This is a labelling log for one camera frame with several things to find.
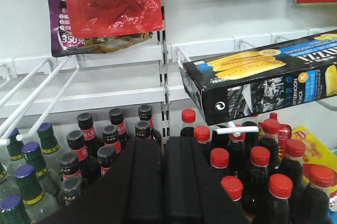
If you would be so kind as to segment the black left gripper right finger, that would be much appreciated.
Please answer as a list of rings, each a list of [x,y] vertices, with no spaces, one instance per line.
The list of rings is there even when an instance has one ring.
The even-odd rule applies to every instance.
[[[212,173],[196,139],[170,137],[164,151],[164,223],[247,223]]]

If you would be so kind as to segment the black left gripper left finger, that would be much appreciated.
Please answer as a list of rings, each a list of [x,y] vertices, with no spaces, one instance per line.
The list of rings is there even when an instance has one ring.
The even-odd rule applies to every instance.
[[[45,223],[162,223],[161,152],[132,139],[112,168]]]

